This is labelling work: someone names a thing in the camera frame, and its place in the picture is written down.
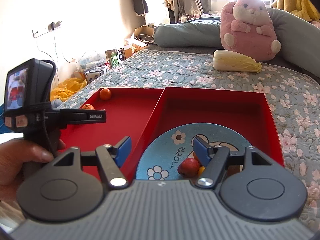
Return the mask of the person left hand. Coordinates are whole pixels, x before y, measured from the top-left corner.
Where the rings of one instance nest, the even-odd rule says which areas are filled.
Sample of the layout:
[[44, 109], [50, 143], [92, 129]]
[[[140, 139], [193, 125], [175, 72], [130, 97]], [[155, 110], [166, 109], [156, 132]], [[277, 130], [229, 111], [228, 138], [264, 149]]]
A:
[[48, 163], [54, 159], [52, 153], [41, 146], [23, 139], [12, 139], [1, 144], [0, 155], [0, 200], [13, 202], [23, 182], [23, 164], [29, 162]]

